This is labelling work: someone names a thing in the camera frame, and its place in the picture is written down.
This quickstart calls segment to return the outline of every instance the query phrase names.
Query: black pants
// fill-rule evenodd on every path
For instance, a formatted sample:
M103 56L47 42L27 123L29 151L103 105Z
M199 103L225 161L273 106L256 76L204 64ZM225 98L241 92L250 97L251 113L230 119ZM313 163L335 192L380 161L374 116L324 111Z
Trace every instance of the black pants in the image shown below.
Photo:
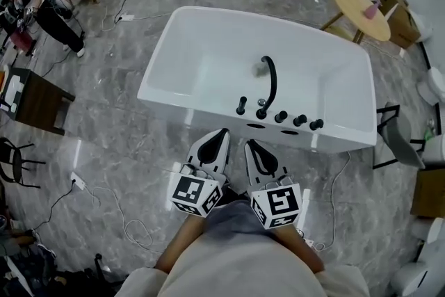
M83 49L82 39L57 15L47 1L44 1L37 11L35 20L51 37L64 45L70 46L70 49L74 52Z

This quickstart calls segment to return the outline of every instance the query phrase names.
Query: marble floor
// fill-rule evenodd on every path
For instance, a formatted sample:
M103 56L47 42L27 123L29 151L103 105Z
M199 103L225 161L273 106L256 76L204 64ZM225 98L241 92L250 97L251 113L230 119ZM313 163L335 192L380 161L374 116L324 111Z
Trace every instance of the marble floor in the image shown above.
M166 201L170 173L178 169L189 145L205 134L157 119L136 99L143 73L168 15L120 23L113 18L122 0L82 0L78 19L86 30L86 54L70 54L45 77L76 95L66 121L65 136L6 122L1 135L16 144L35 143L26 158L45 160L45 166L25 172L24 180L42 189L6 185L8 204L17 219L35 227L47 219L52 203L70 189L76 172L90 189L113 189L128 220L141 219L153 238L149 247L162 251L184 215ZM136 17L171 13L180 6L211 6L285 17L309 26L320 26L337 13L333 0L128 0L124 12ZM62 44L39 32L35 56L28 63L38 74L65 57ZM400 103L411 119L413 137L420 138L432 110L419 97L415 84L426 72L421 50L412 46L404 56L390 42L364 39L371 57L378 107ZM247 185L243 162L244 138L232 137L228 175L234 187ZM330 189L348 155L315 154L279 147L295 180L311 189L304 226L306 237L327 245L332 241ZM387 154L381 143L375 159ZM419 242L410 236L410 205L416 170L400 164L373 171L373 150L351 152L351 161L334 189L337 226L333 246L321 252L327 264L354 264L361 268L372 296L389 296L391 275L411 261ZM93 265L96 252L114 272L125 275L141 266L152 266L157 252L144 251L127 240L122 218L111 193L96 190L101 206L93 205L86 191L75 189L55 207L51 222L39 229L42 241L57 254L61 269L79 270ZM137 223L129 231L149 243Z

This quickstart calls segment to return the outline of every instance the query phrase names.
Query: cardboard box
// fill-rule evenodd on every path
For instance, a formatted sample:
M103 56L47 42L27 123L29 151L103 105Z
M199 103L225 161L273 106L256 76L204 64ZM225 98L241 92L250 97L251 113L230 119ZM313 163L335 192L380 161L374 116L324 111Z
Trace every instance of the cardboard box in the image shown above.
M385 15L396 4L396 11L388 19L389 28L391 29L391 42L406 49L411 46L420 37L419 30L408 12L408 3L406 0L380 0L382 6L380 11Z
M419 171L411 214L431 218L445 217L445 168Z

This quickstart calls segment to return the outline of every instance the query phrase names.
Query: round wooden table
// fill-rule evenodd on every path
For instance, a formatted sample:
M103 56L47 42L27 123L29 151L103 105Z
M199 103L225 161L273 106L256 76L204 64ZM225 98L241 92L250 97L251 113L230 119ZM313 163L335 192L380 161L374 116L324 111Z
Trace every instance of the round wooden table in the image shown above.
M335 2L340 8L340 13L324 24L320 30L326 30L344 15L357 27L357 32L352 39L357 44L362 41L364 34L379 41L388 41L391 37L388 21L380 10L377 10L373 19L364 16L363 12L373 5L371 0L335 0Z

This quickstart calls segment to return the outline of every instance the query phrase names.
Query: white sneaker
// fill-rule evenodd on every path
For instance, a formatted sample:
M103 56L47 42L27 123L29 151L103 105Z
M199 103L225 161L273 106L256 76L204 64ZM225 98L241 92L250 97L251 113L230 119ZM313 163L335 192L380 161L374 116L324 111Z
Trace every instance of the white sneaker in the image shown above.
M85 54L85 47L82 49L82 50L80 50L79 52L77 52L77 57L82 57L83 55Z

